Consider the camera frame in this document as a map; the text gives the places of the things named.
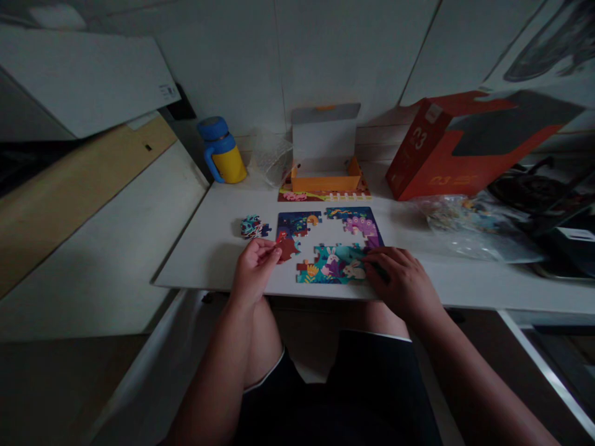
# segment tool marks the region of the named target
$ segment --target rabbit illustration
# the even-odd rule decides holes
[[[322,274],[330,276],[332,273],[336,273],[339,268],[339,257],[335,254],[335,248],[327,248],[328,258],[327,264],[322,267]]]
[[[343,268],[343,272],[349,278],[365,279],[366,272],[362,268],[357,268],[360,264],[359,260],[354,260]]]

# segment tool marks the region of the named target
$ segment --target number 3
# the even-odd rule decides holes
[[[419,141],[417,141],[415,143],[415,150],[419,150],[421,149],[421,147],[423,146],[423,143],[426,141],[426,138],[428,137],[428,134],[426,132],[421,132],[421,127],[417,127],[414,131],[413,131],[413,137],[415,139],[419,139]]]

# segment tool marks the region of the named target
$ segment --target leg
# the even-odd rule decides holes
[[[282,353],[283,343],[275,316],[266,298],[262,297],[254,309],[254,328],[248,368],[244,375],[244,388],[249,388],[261,381],[277,364]]]
[[[407,444],[441,445],[405,322],[382,302],[361,302],[345,323],[327,380],[335,397],[375,412]]]
[[[354,302],[345,315],[343,326],[348,330],[410,339],[405,322],[390,311],[384,302]]]
[[[266,298],[254,308],[254,326],[244,397],[235,444],[255,444],[271,423],[292,410],[306,386],[284,350],[275,316]]]

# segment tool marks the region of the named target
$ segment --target bottle handle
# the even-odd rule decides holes
[[[209,167],[209,170],[213,174],[213,177],[215,178],[216,182],[225,183],[225,180],[223,178],[221,178],[221,176],[219,174],[219,170],[217,169],[217,166],[215,166],[215,163],[213,162],[212,156],[213,156],[214,151],[215,151],[215,148],[213,146],[206,148],[206,150],[205,150],[206,165]]]

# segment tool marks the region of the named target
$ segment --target plastic bag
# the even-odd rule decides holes
[[[281,187],[293,164],[293,144],[263,128],[255,130],[251,143],[250,174],[274,188]]]
[[[433,195],[411,202],[426,216],[434,234],[460,254],[505,263],[545,260],[539,247],[485,199]]]

